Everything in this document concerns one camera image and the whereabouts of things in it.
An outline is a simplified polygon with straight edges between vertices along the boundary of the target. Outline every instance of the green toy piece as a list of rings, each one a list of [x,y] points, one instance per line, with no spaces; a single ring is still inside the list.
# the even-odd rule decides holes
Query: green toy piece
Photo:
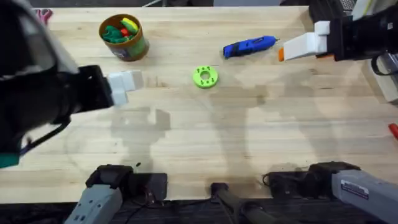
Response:
[[[128,38],[123,37],[122,32],[114,26],[106,26],[105,31],[106,33],[102,35],[102,38],[109,43],[120,44],[129,40]]]
[[[208,73],[208,78],[204,79],[201,77],[204,73]],[[192,78],[193,82],[195,82],[199,88],[211,88],[215,86],[218,81],[218,73],[213,67],[202,65],[193,71]]]

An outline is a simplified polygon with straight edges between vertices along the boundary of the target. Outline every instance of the orange gripper tip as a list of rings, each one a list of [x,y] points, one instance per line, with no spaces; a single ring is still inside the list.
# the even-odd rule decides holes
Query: orange gripper tip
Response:
[[[279,49],[278,58],[280,62],[283,62],[285,60],[284,48]]]

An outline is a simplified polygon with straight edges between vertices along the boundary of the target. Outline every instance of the red toy piece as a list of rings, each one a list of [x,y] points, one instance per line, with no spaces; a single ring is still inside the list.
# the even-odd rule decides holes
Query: red toy piece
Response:
[[[123,34],[123,37],[129,37],[131,35],[126,28],[120,29],[120,32]]]
[[[398,140],[398,126],[392,123],[388,127],[391,131],[391,134]]]

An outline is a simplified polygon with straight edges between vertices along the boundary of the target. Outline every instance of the label on container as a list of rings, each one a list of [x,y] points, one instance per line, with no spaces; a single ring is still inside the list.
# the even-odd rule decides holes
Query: label on container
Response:
[[[134,45],[128,46],[126,48],[110,47],[110,49],[112,53],[119,58],[132,58],[143,53],[145,47],[146,47],[145,38],[141,37],[141,39],[138,40],[138,42],[136,42]]]
[[[112,53],[119,58],[129,58],[130,57],[130,54],[127,51],[127,49],[117,49],[117,48],[113,48],[113,47],[110,47],[110,49],[111,49]]]

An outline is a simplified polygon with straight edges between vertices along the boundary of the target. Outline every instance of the black mount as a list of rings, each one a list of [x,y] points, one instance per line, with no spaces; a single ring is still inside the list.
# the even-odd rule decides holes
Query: black mount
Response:
[[[95,184],[109,185],[112,189],[119,188],[124,200],[147,198],[148,192],[150,198],[147,199],[151,202],[164,200],[167,196],[167,174],[135,174],[131,166],[99,166],[86,181],[88,188]]]
[[[268,178],[267,185],[275,199],[334,198],[331,176],[341,170],[361,169],[346,162],[321,162],[312,164],[308,171],[270,172],[263,178]]]

